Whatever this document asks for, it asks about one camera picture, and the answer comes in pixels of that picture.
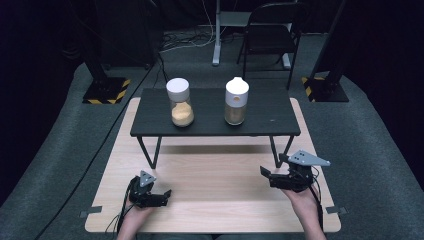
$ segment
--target black table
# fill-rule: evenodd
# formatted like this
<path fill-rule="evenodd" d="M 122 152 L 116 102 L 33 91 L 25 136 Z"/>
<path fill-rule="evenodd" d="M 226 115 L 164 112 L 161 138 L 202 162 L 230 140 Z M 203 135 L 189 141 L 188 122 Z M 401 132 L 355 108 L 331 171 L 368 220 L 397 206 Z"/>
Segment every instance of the black table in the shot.
<path fill-rule="evenodd" d="M 156 168 L 162 137 L 178 136 L 269 136 L 277 168 L 281 167 L 274 136 L 290 136 L 284 150 L 287 154 L 295 136 L 300 135 L 293 107 L 284 88 L 250 88 L 246 117 L 242 124 L 229 125 L 224 119 L 225 88 L 192 88 L 190 99 L 194 121 L 187 127 L 172 123 L 166 89 L 144 89 L 130 131 L 138 142 L 152 169 Z M 143 137 L 158 137 L 153 161 Z"/>

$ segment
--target glass jar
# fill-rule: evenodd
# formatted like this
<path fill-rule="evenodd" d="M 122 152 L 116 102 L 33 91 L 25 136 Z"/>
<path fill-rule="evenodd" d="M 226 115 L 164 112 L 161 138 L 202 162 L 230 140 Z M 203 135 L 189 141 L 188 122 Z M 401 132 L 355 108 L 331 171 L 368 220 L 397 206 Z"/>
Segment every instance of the glass jar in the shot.
<path fill-rule="evenodd" d="M 240 77 L 235 77 L 226 85 L 225 121 L 230 125 L 243 123 L 246 116 L 246 104 L 249 84 Z"/>
<path fill-rule="evenodd" d="M 190 102 L 189 83 L 183 78 L 174 78 L 166 84 L 171 105 L 172 122 L 178 127 L 190 125 L 194 120 Z"/>

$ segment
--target jar lid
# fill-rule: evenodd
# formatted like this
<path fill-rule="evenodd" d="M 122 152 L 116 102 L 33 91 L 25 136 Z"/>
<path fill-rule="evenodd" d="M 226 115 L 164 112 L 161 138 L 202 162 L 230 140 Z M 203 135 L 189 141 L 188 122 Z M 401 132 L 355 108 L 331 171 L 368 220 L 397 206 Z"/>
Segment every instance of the jar lid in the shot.
<path fill-rule="evenodd" d="M 188 81 L 184 78 L 174 78 L 166 84 L 168 97 L 174 102 L 184 102 L 190 97 Z"/>
<path fill-rule="evenodd" d="M 247 103 L 249 84 L 241 77 L 235 77 L 226 85 L 225 102 L 231 107 L 243 107 Z"/>

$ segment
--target hand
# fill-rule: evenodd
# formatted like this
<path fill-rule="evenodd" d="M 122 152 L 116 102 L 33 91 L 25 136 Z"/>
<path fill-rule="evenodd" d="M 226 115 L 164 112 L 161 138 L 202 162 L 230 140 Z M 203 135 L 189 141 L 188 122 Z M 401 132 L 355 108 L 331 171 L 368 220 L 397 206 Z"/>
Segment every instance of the hand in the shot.
<path fill-rule="evenodd" d="M 127 199 L 126 206 L 131 206 L 131 204 Z M 154 210 L 155 208 L 153 207 L 139 208 L 134 205 L 124 217 L 117 240 L 133 240 L 138 230 Z"/>
<path fill-rule="evenodd" d="M 299 193 L 284 189 L 281 189 L 281 191 L 290 199 L 293 210 L 305 231 L 306 239 L 326 239 L 319 225 L 318 205 L 310 189 Z"/>

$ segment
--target metal chair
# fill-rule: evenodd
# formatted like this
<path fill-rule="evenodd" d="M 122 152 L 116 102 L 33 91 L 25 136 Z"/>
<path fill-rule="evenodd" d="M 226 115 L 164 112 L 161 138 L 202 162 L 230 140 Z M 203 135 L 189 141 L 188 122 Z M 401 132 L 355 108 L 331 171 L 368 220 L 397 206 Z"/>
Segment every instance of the metal chair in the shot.
<path fill-rule="evenodd" d="M 299 47 L 302 27 L 309 15 L 309 5 L 302 2 L 267 3 L 259 6 L 251 13 L 245 27 L 243 45 L 237 59 L 244 52 L 243 79 L 246 76 L 247 56 L 251 54 L 278 55 L 275 64 L 281 61 L 285 53 L 293 53 L 287 90 L 290 88 Z M 259 71 L 288 71 L 281 69 L 262 69 Z"/>

